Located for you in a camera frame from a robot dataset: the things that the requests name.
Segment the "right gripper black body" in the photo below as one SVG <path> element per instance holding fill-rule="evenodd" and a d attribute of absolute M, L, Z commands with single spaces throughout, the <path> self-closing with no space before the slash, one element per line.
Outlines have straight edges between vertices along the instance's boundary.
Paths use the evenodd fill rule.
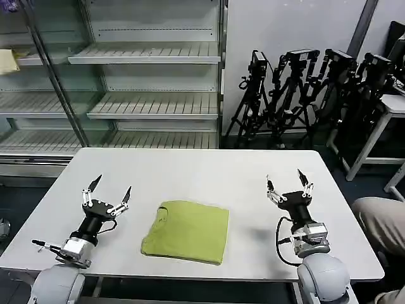
<path fill-rule="evenodd" d="M 303 194 L 303 191 L 284 193 L 283 196 L 287 199 L 283 199 L 278 204 L 279 209 L 286 210 L 289 213 L 293 229 L 300 229 L 307 224 L 315 223 L 308 210 L 311 198 L 303 197 Z"/>

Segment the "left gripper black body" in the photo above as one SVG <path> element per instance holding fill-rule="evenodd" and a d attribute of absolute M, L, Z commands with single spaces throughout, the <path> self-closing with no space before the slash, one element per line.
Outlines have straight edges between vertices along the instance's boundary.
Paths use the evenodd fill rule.
<path fill-rule="evenodd" d="M 77 237 L 84 239 L 91 244 L 97 244 L 97 235 L 102 233 L 101 227 L 105 222 L 112 221 L 116 225 L 115 216 L 112 216 L 109 209 L 113 208 L 113 205 L 105 203 L 98 199 L 92 199 L 92 206 L 90 203 L 87 206 L 83 206 L 82 209 L 85 213 L 85 218 L 77 229 Z"/>

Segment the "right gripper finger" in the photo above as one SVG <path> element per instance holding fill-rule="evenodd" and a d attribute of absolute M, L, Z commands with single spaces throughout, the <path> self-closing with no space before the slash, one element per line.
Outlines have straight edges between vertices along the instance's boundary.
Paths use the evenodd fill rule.
<path fill-rule="evenodd" d="M 284 195 L 276 191 L 269 175 L 266 176 L 266 187 L 266 196 L 274 204 L 279 205 L 287 201 L 287 198 Z"/>
<path fill-rule="evenodd" d="M 314 184 L 308 180 L 306 175 L 300 169 L 297 169 L 297 173 L 299 175 L 299 180 L 301 181 L 301 184 L 303 186 L 302 197 L 311 199 L 313 197 L 312 192 Z"/>

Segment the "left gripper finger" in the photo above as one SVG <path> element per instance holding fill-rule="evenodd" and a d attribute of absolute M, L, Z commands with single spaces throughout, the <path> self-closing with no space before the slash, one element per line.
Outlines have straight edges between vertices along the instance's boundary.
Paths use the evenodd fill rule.
<path fill-rule="evenodd" d="M 99 184 L 99 181 L 102 178 L 102 174 L 99 175 L 96 179 L 94 179 L 87 188 L 82 189 L 82 206 L 92 208 L 92 193 Z"/>
<path fill-rule="evenodd" d="M 112 208 L 107 209 L 107 214 L 111 216 L 119 216 L 121 215 L 124 211 L 129 209 L 129 200 L 130 200 L 130 195 L 131 195 L 131 190 L 132 186 L 129 186 L 127 189 L 127 192 L 125 193 L 121 203 L 117 206 L 114 206 Z"/>

